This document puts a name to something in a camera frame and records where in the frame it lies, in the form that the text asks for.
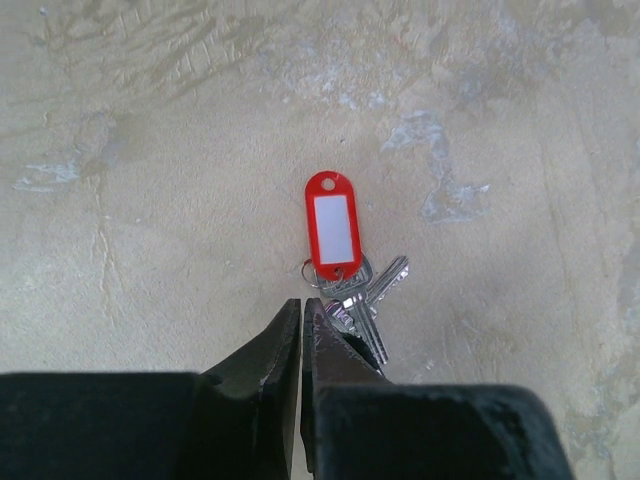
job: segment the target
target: key tag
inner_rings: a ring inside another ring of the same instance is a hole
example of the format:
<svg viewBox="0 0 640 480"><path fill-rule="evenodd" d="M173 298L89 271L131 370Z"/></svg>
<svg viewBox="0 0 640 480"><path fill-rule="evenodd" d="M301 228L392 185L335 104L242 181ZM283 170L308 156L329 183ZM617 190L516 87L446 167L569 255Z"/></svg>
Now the key tag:
<svg viewBox="0 0 640 480"><path fill-rule="evenodd" d="M362 265L356 195L347 177L320 172L305 188L311 260L316 275L339 282Z"/></svg>

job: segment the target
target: key ring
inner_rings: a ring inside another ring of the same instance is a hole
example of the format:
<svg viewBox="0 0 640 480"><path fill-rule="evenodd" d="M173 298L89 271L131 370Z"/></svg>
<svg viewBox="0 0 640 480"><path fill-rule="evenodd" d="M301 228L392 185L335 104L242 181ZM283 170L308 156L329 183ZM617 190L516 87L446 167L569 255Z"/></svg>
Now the key ring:
<svg viewBox="0 0 640 480"><path fill-rule="evenodd" d="M302 278L304 278L304 281L307 282L309 285L311 285L313 288L320 288L320 285L318 285L317 283L313 283L311 280L309 280L307 278L307 275L304 273L305 269L307 268L307 265L310 265L312 262L312 260L309 258L307 260L304 261L304 263L302 264L302 268L300 269L300 274L302 275ZM331 282L329 284L329 286L334 286L337 285L338 283L340 283L342 280L344 280L344 270L342 270L341 268L338 268L337 270L340 271L340 278L338 278L338 280Z"/></svg>

